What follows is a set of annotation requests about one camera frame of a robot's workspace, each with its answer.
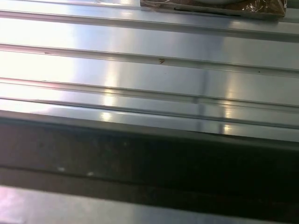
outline small debris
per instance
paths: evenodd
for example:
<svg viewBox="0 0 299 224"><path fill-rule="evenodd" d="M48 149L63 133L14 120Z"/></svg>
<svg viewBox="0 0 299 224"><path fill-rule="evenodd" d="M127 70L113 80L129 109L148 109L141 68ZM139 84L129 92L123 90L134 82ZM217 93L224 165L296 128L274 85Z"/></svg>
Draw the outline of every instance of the small debris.
<svg viewBox="0 0 299 224"><path fill-rule="evenodd" d="M88 172L88 173L87 173L87 176L93 176L93 175L94 175L93 172Z"/></svg>
<svg viewBox="0 0 299 224"><path fill-rule="evenodd" d="M64 171L65 171L65 168L63 168L63 167L58 167L57 169L58 169L58 171L60 171L60 172L64 172Z"/></svg>

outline plastic wrap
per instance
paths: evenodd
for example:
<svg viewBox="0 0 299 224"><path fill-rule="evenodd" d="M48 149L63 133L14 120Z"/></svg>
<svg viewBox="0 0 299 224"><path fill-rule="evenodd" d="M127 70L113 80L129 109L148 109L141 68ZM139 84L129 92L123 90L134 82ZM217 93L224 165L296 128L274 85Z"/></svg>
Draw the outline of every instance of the plastic wrap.
<svg viewBox="0 0 299 224"><path fill-rule="evenodd" d="M258 19L277 19L285 16L286 0L140 0L141 6L191 12L241 15Z"/></svg>

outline packaged item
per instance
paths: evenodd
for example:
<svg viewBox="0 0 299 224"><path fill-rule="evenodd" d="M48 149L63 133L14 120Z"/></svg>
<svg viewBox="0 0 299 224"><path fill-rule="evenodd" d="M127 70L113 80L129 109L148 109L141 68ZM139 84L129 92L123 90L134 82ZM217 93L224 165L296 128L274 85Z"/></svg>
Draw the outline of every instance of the packaged item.
<svg viewBox="0 0 299 224"><path fill-rule="evenodd" d="M270 20L284 17L286 10L286 0L140 0L140 4L157 10L240 15Z"/></svg>

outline silver metal panel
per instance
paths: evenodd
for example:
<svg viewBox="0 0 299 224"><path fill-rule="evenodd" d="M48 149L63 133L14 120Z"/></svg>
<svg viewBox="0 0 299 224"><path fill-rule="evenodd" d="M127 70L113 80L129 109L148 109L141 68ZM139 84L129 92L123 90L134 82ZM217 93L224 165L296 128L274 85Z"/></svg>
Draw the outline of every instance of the silver metal panel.
<svg viewBox="0 0 299 224"><path fill-rule="evenodd" d="M146 98L122 97L111 94L51 90L34 86L0 83L0 98L44 102L48 104L86 106L147 114L206 118L219 121L243 122L257 125L299 127L299 114L295 112L257 109L242 106L223 106L171 102ZM205 124L210 133L218 133L218 125Z"/></svg>
<svg viewBox="0 0 299 224"><path fill-rule="evenodd" d="M62 106L33 102L22 102L0 99L0 111L40 114L73 119L94 120L95 122L111 122L128 125L160 127L197 131L198 121L161 115L150 115L132 112L118 112L84 107Z"/></svg>
<svg viewBox="0 0 299 224"><path fill-rule="evenodd" d="M79 105L135 112L198 116L199 106L192 103L171 102L109 94L51 90L25 85L0 83L0 98L63 105Z"/></svg>
<svg viewBox="0 0 299 224"><path fill-rule="evenodd" d="M235 122L299 127L298 112L205 104L202 105L201 115L207 118L224 119Z"/></svg>
<svg viewBox="0 0 299 224"><path fill-rule="evenodd" d="M273 23L55 2L0 1L1 116L298 141L296 9Z"/></svg>
<svg viewBox="0 0 299 224"><path fill-rule="evenodd" d="M236 31L254 31L254 32L269 32L271 35L278 34L295 34L299 35L299 25L288 22L267 22L256 20L245 20L236 17L220 17L219 16L199 16L193 14L174 14L174 13L159 13L155 11L142 11L131 8L115 8L115 7L91 7L78 5L63 5L63 4L46 4L42 2L28 2L19 0L2 0L0 2L1 11L18 11L27 13L38 13L46 15L64 15L64 16L80 16L73 17L72 20L80 20L81 17L87 18L104 18L117 20L131 20L142 22L154 22L159 24L177 24L179 26L192 26L199 28L221 28L224 30ZM70 4L107 4L108 2L95 3L91 1L67 1L59 0L58 2ZM110 4L128 4L130 6L139 6L138 0L110 0ZM292 9L288 9L287 19L294 19L296 14Z"/></svg>
<svg viewBox="0 0 299 224"><path fill-rule="evenodd" d="M299 79L86 58L0 52L1 77L299 105Z"/></svg>
<svg viewBox="0 0 299 224"><path fill-rule="evenodd" d="M299 69L292 42L6 18L0 29L1 43Z"/></svg>
<svg viewBox="0 0 299 224"><path fill-rule="evenodd" d="M6 78L200 94L198 69L4 51L0 60Z"/></svg>
<svg viewBox="0 0 299 224"><path fill-rule="evenodd" d="M5 116L5 114L1 113L1 111L22 113L24 117L26 117L26 114L30 113L71 119L93 120L94 122L109 122L256 138L264 137L273 140L299 142L299 129L291 128L247 125L214 120L179 118L132 112L116 112L111 110L5 99L0 99L0 116Z"/></svg>
<svg viewBox="0 0 299 224"><path fill-rule="evenodd" d="M271 224L82 196L0 186L0 222L5 224Z"/></svg>

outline corrugated metal surface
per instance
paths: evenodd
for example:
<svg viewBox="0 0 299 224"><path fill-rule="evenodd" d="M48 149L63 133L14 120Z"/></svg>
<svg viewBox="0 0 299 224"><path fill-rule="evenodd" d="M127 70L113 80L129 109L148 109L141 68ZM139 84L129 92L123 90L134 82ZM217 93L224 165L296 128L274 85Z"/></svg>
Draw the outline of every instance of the corrugated metal surface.
<svg viewBox="0 0 299 224"><path fill-rule="evenodd" d="M3 116L298 141L297 9L272 22L3 0L0 15Z"/></svg>

